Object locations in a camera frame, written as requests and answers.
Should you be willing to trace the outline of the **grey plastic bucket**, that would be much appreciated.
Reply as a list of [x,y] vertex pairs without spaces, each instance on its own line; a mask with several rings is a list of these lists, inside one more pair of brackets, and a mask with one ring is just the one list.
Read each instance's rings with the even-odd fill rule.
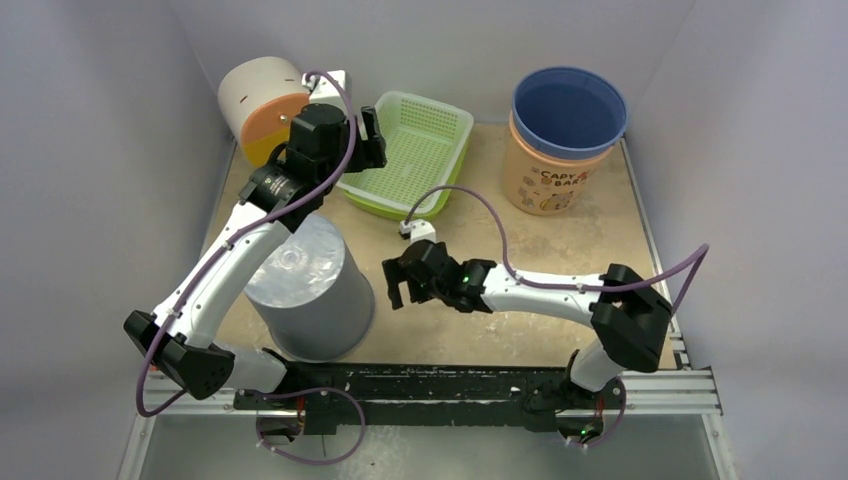
[[313,213],[257,268],[244,293],[277,347],[310,363],[354,351],[373,324],[376,301],[342,233]]

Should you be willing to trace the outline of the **orange capybara bucket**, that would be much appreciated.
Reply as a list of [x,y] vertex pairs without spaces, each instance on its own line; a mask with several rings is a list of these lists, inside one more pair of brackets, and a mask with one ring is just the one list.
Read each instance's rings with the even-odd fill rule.
[[584,190],[595,171],[613,152],[609,147],[585,160],[559,159],[533,148],[520,135],[510,114],[501,188],[519,210],[537,216],[563,213]]

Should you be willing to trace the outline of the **blue plastic bucket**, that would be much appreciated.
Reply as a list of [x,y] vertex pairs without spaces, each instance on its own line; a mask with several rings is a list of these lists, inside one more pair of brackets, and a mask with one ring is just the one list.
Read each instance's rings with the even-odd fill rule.
[[612,83],[567,66],[526,75],[513,91],[511,115],[521,140],[562,161],[601,155],[623,136],[629,121],[626,101]]

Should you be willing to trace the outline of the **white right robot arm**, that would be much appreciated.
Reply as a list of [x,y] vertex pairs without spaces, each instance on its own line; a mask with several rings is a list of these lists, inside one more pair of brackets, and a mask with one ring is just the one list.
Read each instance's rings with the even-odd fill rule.
[[437,299],[462,313],[524,312],[564,319],[593,330],[561,381],[564,399],[584,407],[626,370],[658,370],[671,304],[631,268],[612,264],[601,274],[558,276],[511,271],[492,260],[458,262],[444,243],[418,240],[382,263],[393,309],[405,284],[413,303]]

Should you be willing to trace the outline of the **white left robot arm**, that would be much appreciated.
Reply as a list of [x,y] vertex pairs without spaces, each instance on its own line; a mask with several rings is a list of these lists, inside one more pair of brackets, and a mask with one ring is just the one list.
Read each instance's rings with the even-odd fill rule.
[[204,400],[224,387],[246,388],[275,409],[295,402],[298,382],[284,360],[218,346],[218,330],[258,267],[322,206],[339,177],[384,167],[385,150],[372,106],[348,117],[336,106],[309,104],[293,117],[288,139],[250,175],[198,264],[152,312],[134,310],[124,321],[147,364],[179,395]]

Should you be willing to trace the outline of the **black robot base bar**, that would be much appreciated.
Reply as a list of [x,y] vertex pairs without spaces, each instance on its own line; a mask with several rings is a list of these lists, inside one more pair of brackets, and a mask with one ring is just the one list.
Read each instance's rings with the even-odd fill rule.
[[308,435],[342,425],[520,427],[565,436],[603,433],[606,410],[625,406],[620,380],[600,392],[568,381],[569,367],[305,363],[288,361],[269,393],[247,388],[234,407],[259,413],[290,410]]

